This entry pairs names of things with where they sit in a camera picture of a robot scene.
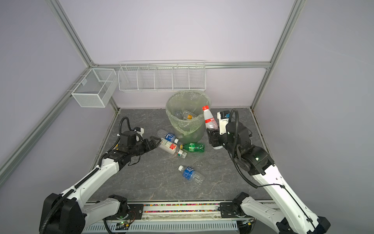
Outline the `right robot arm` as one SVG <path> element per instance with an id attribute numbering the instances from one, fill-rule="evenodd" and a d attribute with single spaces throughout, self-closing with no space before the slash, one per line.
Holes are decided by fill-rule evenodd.
<path id="1" fill-rule="evenodd" d="M 226 133 L 207 129 L 209 143 L 227 150 L 240 176 L 255 189 L 264 188 L 277 205 L 270 208 L 242 192 L 233 200 L 240 215 L 251 216 L 278 234 L 325 234 L 331 227 L 326 217 L 312 212 L 279 172 L 268 152 L 252 144 L 252 133 L 242 123 L 226 125 Z"/>

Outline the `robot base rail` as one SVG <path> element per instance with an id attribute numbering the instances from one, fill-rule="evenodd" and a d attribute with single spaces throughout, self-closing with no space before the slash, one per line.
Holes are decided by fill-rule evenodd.
<path id="1" fill-rule="evenodd" d="M 131 202 L 126 218 L 108 217 L 85 234 L 250 234 L 257 220 L 216 201 Z"/>

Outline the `clear bottle red cap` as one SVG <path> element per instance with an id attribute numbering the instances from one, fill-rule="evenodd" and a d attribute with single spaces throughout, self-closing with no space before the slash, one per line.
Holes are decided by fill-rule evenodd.
<path id="1" fill-rule="evenodd" d="M 209 109 L 209 106 L 203 106 L 203 115 L 205 119 L 205 125 L 206 125 L 206 132 L 208 135 L 208 141 L 209 144 L 215 149 L 221 149 L 223 148 L 222 145 L 219 143 L 219 127 L 218 124 L 212 114 L 212 112 Z"/>

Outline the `clear bottle yellow label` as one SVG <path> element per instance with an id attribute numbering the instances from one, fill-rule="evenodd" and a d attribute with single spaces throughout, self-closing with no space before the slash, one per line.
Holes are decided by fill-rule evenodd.
<path id="1" fill-rule="evenodd" d="M 187 111 L 187 110 L 184 110 L 184 112 L 182 113 L 182 119 L 183 120 L 192 120 L 194 118 L 196 118 L 197 116 L 190 112 L 190 111 Z"/>

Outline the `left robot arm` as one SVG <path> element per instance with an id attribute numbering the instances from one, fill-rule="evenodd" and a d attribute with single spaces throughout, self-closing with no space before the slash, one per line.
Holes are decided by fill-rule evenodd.
<path id="1" fill-rule="evenodd" d="M 122 196 L 111 195 L 93 206 L 88 199 L 114 174 L 131 163 L 133 157 L 156 149 L 161 139 L 143 138 L 143 128 L 118 134 L 111 149 L 101 156 L 98 165 L 84 178 L 60 194 L 52 193 L 43 204 L 39 232 L 41 234 L 80 234 L 82 231 L 108 217 L 128 218 L 130 207 Z"/>

